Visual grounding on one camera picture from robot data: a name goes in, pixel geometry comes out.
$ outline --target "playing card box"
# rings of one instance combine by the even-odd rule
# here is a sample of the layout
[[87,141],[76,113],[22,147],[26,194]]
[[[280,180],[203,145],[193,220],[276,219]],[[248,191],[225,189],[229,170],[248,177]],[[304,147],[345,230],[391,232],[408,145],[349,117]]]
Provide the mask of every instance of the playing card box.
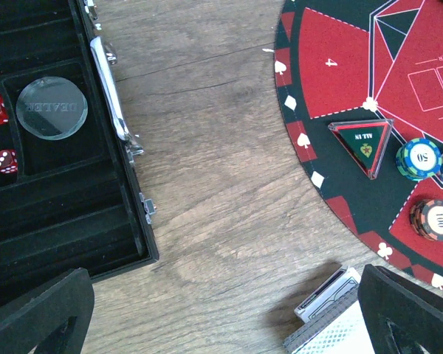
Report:
[[115,62],[92,0],[0,1],[0,306],[70,268],[159,257]]
[[337,301],[354,286],[359,284],[361,276],[352,267],[340,267],[317,290],[294,310],[297,317],[305,323],[309,322],[328,306]]

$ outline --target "red and black poker mat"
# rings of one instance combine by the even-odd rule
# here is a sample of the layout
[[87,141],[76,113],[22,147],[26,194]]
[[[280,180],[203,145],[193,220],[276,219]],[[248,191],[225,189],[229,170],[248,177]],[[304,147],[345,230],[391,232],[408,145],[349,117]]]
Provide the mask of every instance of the red and black poker mat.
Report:
[[[408,180],[395,164],[414,138],[443,153],[443,1],[286,0],[275,79],[292,144],[337,217],[389,263],[443,289],[443,242],[408,220],[418,201],[443,199],[443,185]],[[374,180],[328,129],[371,119],[394,121]]]

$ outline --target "red triangle on mat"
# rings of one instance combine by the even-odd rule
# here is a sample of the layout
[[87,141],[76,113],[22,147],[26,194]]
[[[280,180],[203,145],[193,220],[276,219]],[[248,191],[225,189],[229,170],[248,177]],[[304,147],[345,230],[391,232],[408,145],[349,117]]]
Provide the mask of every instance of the red triangle on mat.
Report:
[[361,170],[375,179],[391,135],[391,119],[333,122],[328,128],[348,151]]

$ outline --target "wood grain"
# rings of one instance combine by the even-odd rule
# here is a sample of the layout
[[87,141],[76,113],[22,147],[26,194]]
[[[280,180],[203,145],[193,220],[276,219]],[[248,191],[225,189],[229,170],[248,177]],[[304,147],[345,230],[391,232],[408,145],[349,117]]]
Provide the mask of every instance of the wood grain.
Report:
[[385,265],[322,201],[287,136],[262,51],[282,4],[99,1],[145,142],[137,172],[161,260],[95,284],[83,353],[284,353],[294,307],[338,263]]

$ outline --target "poker chip case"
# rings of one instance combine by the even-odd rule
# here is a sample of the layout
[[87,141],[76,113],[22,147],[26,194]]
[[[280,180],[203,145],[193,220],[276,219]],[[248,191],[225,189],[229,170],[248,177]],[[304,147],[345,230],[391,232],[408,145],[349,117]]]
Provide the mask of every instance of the poker chip case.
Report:
[[[96,20],[91,0],[0,1],[0,151],[16,152],[18,165],[0,172],[0,306],[71,268],[97,280],[159,257],[134,172],[142,146],[123,119],[116,57]],[[88,103],[65,139],[40,139],[17,120],[20,93],[42,77],[71,81]]]

